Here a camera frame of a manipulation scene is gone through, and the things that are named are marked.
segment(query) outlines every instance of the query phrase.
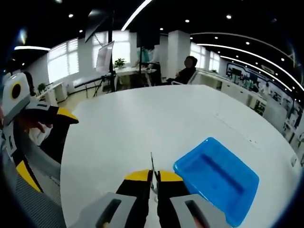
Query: person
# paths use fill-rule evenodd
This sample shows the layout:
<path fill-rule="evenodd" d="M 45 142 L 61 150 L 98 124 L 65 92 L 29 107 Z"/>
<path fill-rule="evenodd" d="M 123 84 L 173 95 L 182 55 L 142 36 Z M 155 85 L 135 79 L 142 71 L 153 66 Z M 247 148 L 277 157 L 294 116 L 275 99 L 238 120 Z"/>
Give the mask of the person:
<path fill-rule="evenodd" d="M 187 84 L 196 71 L 195 66 L 197 62 L 198 60 L 193 56 L 186 57 L 184 62 L 186 68 L 178 72 L 175 79 L 169 78 L 167 82 L 171 84 L 172 81 L 175 81 L 182 84 Z"/>
<path fill-rule="evenodd" d="M 160 86 L 162 84 L 162 73 L 161 73 L 161 65 L 160 65 L 160 53 L 158 47 L 155 45 L 145 45 L 142 49 L 142 64 L 149 69 L 156 70 L 151 73 L 151 85 L 152 86 Z M 149 60 L 146 59 L 144 52 L 147 52 Z M 135 63 L 135 67 L 139 65 L 139 59 Z"/>
<path fill-rule="evenodd" d="M 268 83 L 268 82 L 266 82 L 266 84 L 262 86 L 262 88 L 261 88 L 261 94 L 263 94 L 263 95 L 265 95 L 265 96 L 271 94 L 271 90 L 270 90 L 270 87 L 269 87 L 269 83 Z"/>

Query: white table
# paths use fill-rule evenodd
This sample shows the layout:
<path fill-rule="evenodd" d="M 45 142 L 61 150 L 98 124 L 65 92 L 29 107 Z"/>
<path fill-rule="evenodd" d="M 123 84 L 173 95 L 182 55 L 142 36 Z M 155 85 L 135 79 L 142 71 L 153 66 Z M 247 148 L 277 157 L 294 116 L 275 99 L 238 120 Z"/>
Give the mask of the white table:
<path fill-rule="evenodd" d="M 250 108 L 205 85 L 125 90 L 82 102 L 73 113 L 61 167 L 61 202 L 67 226 L 124 176 L 173 163 L 207 137 L 215 137 L 260 178 L 241 228 L 269 228 L 297 187 L 301 167 L 284 137 Z M 145 227 L 160 227 L 150 199 Z"/>
<path fill-rule="evenodd" d="M 53 106 L 58 106 L 58 102 L 62 102 L 67 99 L 67 89 L 64 87 L 63 82 L 51 85 L 46 91 L 37 96 L 39 100 L 42 97 L 45 97 L 46 102 Z"/>
<path fill-rule="evenodd" d="M 233 83 L 226 77 L 206 71 L 200 71 L 199 75 L 201 76 L 200 85 L 207 85 L 214 89 L 221 90 L 223 93 L 237 99 L 251 108 L 255 107 L 257 101 L 263 103 L 264 105 L 267 104 L 266 99 L 260 94 L 249 91 Z"/>

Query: ceiling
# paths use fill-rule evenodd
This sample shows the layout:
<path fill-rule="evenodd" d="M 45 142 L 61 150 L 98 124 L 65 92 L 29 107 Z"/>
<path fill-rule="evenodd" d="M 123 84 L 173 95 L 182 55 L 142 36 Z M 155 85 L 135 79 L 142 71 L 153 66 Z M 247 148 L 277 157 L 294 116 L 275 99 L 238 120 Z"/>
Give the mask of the ceiling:
<path fill-rule="evenodd" d="M 7 9 L 1 15 L 1 21 L 9 21 L 4 24 L 5 36 L 1 41 L 1 68 L 15 70 L 26 67 L 45 51 L 16 50 L 12 51 L 18 42 L 20 29 L 27 33 L 26 45 L 52 48 L 66 40 L 84 36 L 79 30 L 85 30 L 87 16 L 91 9 L 115 10 L 114 29 L 121 29 L 135 9 L 143 0 L 32 0 L 8 1 Z M 299 64 L 304 57 L 300 30 L 294 25 L 300 24 L 300 7 L 294 0 L 286 2 L 252 1 L 252 0 L 153 0 L 130 24 L 128 29 L 138 31 L 144 27 L 157 26 L 164 28 L 162 33 L 174 30 L 182 30 L 192 35 L 193 42 L 204 44 L 216 44 L 233 48 L 239 48 L 279 65 L 290 73 L 298 82 L 302 82 L 302 66 Z M 213 34 L 215 32 L 231 33 L 247 36 L 264 41 L 281 51 L 250 38 Z M 295 98 L 302 97 L 304 92 L 282 70 L 250 54 L 242 53 L 222 47 L 207 47 L 227 57 L 239 59 L 258 67 L 264 65 L 274 72 L 279 80 L 290 88 L 295 87 L 291 93 Z"/>

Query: led light strip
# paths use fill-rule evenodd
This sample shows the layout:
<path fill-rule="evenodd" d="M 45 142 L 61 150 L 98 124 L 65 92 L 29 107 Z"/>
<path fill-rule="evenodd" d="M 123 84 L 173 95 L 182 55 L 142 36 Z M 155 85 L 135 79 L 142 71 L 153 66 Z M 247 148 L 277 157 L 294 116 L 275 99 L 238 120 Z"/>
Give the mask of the led light strip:
<path fill-rule="evenodd" d="M 275 67 L 279 68 L 280 70 L 282 70 L 285 74 L 287 74 L 303 91 L 304 91 L 304 88 L 303 86 L 294 78 L 292 77 L 292 75 L 290 73 L 288 73 L 287 71 L 285 71 L 283 68 L 281 68 L 280 66 L 278 66 L 277 64 L 271 62 L 270 60 L 264 58 L 264 57 L 261 57 L 259 55 L 256 55 L 254 53 L 251 53 L 249 51 L 245 51 L 245 50 L 242 50 L 242 49 L 238 49 L 238 48 L 235 48 L 235 47 L 228 47 L 228 46 L 223 46 L 223 45 L 217 45 L 217 44 L 198 44 L 200 46 L 211 46 L 211 47 L 220 47 L 220 48 L 228 48 L 228 49 L 232 49 L 232 50 L 236 50 L 236 51 L 241 51 L 241 52 L 244 52 L 244 53 L 247 53 L 247 54 L 250 54 L 250 55 L 253 55 L 255 57 L 258 57 L 272 65 L 274 65 Z"/>
<path fill-rule="evenodd" d="M 50 50 L 50 48 L 47 48 L 47 47 L 36 47 L 36 46 L 17 46 L 14 48 L 14 50 L 25 50 L 25 49 L 43 50 L 43 51 Z"/>
<path fill-rule="evenodd" d="M 134 18 L 137 16 L 137 14 L 139 14 L 150 2 L 152 2 L 153 0 L 145 0 L 135 11 L 134 13 L 131 15 L 131 17 L 127 20 L 127 22 L 125 23 L 125 25 L 123 26 L 121 31 L 125 31 L 127 29 L 127 27 L 129 26 L 129 24 L 134 20 Z"/>
<path fill-rule="evenodd" d="M 260 69 L 260 68 L 258 68 L 258 67 L 256 67 L 256 66 L 254 66 L 254 65 L 251 65 L 251 64 L 249 64 L 249 63 L 243 62 L 243 61 L 238 60 L 238 59 L 235 59 L 235 58 L 230 58 L 230 57 L 227 57 L 227 56 L 220 56 L 220 57 L 221 57 L 221 58 L 230 59 L 230 60 L 234 60 L 234 61 L 237 61 L 237 62 L 246 64 L 246 65 L 248 65 L 248 66 L 251 66 L 251 67 L 253 67 L 253 68 L 255 68 L 255 69 L 258 69 L 259 71 L 264 72 L 265 74 L 269 75 L 269 76 L 272 77 L 273 79 L 277 80 L 279 83 L 281 83 L 283 86 L 285 86 L 290 92 L 292 92 L 292 90 L 291 90 L 287 85 L 285 85 L 282 81 L 280 81 L 279 79 L 277 79 L 276 77 L 274 77 L 272 74 L 268 73 L 268 72 L 265 71 L 265 70 L 262 70 L 262 69 Z"/>

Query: blue plastic tray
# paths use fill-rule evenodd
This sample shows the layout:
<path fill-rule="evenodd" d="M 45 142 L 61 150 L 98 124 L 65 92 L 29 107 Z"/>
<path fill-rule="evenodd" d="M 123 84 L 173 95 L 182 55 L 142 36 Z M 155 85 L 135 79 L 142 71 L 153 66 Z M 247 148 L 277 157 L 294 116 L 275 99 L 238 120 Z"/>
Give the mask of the blue plastic tray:
<path fill-rule="evenodd" d="M 174 171 L 191 194 L 199 194 L 223 211 L 238 227 L 255 197 L 259 177 L 214 138 L 208 138 L 180 158 Z"/>

